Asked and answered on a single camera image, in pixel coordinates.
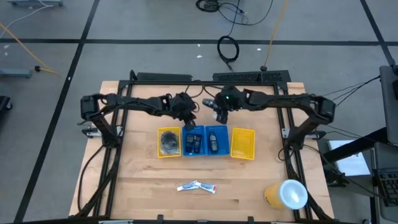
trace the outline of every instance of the gray floor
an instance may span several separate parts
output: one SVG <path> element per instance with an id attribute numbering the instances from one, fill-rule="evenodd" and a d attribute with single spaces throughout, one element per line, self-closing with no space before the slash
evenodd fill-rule
<path id="1" fill-rule="evenodd" d="M 64 0 L 64 7 L 44 9 L 14 24 L 20 38 L 79 39 L 93 0 Z M 398 41 L 394 0 L 367 0 L 386 41 Z M 270 1 L 242 0 L 250 22 L 265 13 Z M 275 0 L 269 17 L 258 26 L 235 26 L 239 40 L 269 40 L 282 9 Z M 0 1 L 0 22 L 32 12 Z M 89 39 L 218 39 L 231 24 L 218 13 L 206 14 L 194 0 L 101 0 L 88 33 Z M 290 1 L 277 40 L 377 41 L 359 0 Z M 12 222 L 29 180 L 77 44 L 27 44 L 61 78 L 35 73 L 31 79 L 0 79 L 0 95 L 8 95 L 13 110 L 0 126 L 0 223 Z M 223 45 L 232 55 L 232 45 Z M 256 71 L 264 63 L 268 46 L 240 45 L 235 71 Z M 389 47 L 398 58 L 398 47 Z M 37 63 L 18 44 L 0 44 L 0 67 L 30 68 Z M 380 46 L 275 45 L 270 70 L 288 69 L 294 82 L 304 82 L 310 93 L 324 94 L 378 76 L 387 61 Z M 228 72 L 216 45 L 197 44 L 85 44 L 63 106 L 25 221 L 67 217 L 83 157 L 86 139 L 81 134 L 79 100 L 99 90 L 105 80 L 137 72 L 189 73 L 194 79 L 211 80 L 216 72 Z M 385 126 L 379 82 L 359 90 L 338 109 L 334 126 L 367 134 Z M 331 139 L 346 139 L 330 135 Z M 370 217 L 366 197 L 330 189 L 336 218 L 360 222 Z"/>

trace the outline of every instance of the white paper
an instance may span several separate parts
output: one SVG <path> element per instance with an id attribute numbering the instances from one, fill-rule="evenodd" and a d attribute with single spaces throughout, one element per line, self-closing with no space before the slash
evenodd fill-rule
<path id="1" fill-rule="evenodd" d="M 344 146 L 352 142 L 353 140 L 332 140 L 328 141 L 329 148 L 334 150 L 340 146 Z M 370 171 L 368 169 L 368 165 L 366 165 L 365 158 L 362 155 L 362 152 L 347 157 L 345 159 L 341 159 L 336 162 L 336 166 L 338 170 L 344 172 L 346 176 L 356 176 L 356 175 L 370 175 Z"/>

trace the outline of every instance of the blue bin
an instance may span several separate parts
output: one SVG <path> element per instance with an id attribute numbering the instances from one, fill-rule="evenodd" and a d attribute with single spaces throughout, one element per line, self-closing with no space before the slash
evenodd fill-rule
<path id="1" fill-rule="evenodd" d="M 187 148 L 187 134 L 200 134 L 201 135 L 201 143 L 200 143 L 200 152 L 191 153 L 186 152 Z M 185 127 L 182 128 L 182 154 L 184 156 L 205 156 L 207 155 L 207 138 L 205 134 L 205 127 L 203 125 L 195 126 L 192 130 L 187 130 Z"/>
<path id="2" fill-rule="evenodd" d="M 206 126 L 206 140 L 207 142 L 207 152 L 209 156 L 226 156 L 229 155 L 229 139 L 228 139 L 228 128 L 226 125 L 215 125 L 215 126 Z M 210 140 L 209 139 L 209 134 L 210 131 L 213 131 L 217 143 L 218 143 L 218 152 L 217 153 L 212 153 L 211 152 L 211 146 L 210 146 Z"/>

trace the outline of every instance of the plastic cup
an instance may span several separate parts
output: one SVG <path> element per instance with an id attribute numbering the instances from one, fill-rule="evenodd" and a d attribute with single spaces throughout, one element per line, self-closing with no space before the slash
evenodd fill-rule
<path id="1" fill-rule="evenodd" d="M 269 185 L 264 198 L 272 208 L 297 210 L 307 203 L 308 193 L 299 181 L 285 180 Z"/>

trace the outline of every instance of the wooden table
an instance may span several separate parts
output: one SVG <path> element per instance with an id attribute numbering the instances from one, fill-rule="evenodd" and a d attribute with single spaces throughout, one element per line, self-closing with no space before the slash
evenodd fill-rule
<path id="1" fill-rule="evenodd" d="M 118 82 L 103 82 L 101 93 L 116 93 L 117 86 Z M 274 94 L 273 87 L 269 86 L 237 87 L 240 90 L 247 88 Z M 305 91 L 303 83 L 288 83 L 288 87 L 290 94 Z M 134 85 L 132 96 L 148 98 L 166 93 L 174 95 L 185 88 L 186 86 L 181 85 Z M 200 88 L 201 86 L 191 86 L 188 94 L 196 95 Z M 214 95 L 219 92 L 215 88 L 206 89 Z M 211 97 L 203 92 L 195 101 L 201 104 L 203 98 Z M 300 110 L 293 109 L 293 114 L 296 125 L 307 118 Z M 211 109 L 201 105 L 195 122 L 204 125 L 218 124 L 212 115 Z M 107 115 L 107 118 L 110 122 L 111 115 Z M 284 121 L 288 126 L 286 113 Z M 111 218 L 155 220 L 158 214 L 163 214 L 165 220 L 245 221 L 248 216 L 253 216 L 255 221 L 294 221 L 291 210 L 274 210 L 265 203 L 263 197 L 264 189 L 269 184 L 287 179 L 285 164 L 277 158 L 277 153 L 282 148 L 282 140 L 275 108 L 229 113 L 229 140 L 235 127 L 256 131 L 256 158 L 253 161 L 229 156 L 158 159 L 157 129 L 168 126 L 183 126 L 183 123 L 166 116 L 158 118 L 141 111 L 129 111 Z M 305 143 L 317 147 L 313 140 L 306 140 Z M 88 140 L 82 167 L 100 145 L 100 138 Z M 308 190 L 325 213 L 333 217 L 319 154 L 304 148 L 301 156 Z M 90 199 L 98 186 L 103 158 L 104 150 L 92 160 L 85 172 L 82 205 Z M 215 184 L 218 186 L 217 192 L 210 194 L 200 189 L 176 191 L 178 186 L 193 180 Z M 107 196 L 108 191 L 105 190 L 100 214 L 104 213 Z M 70 209 L 71 215 L 78 211 L 76 201 L 77 186 Z"/>

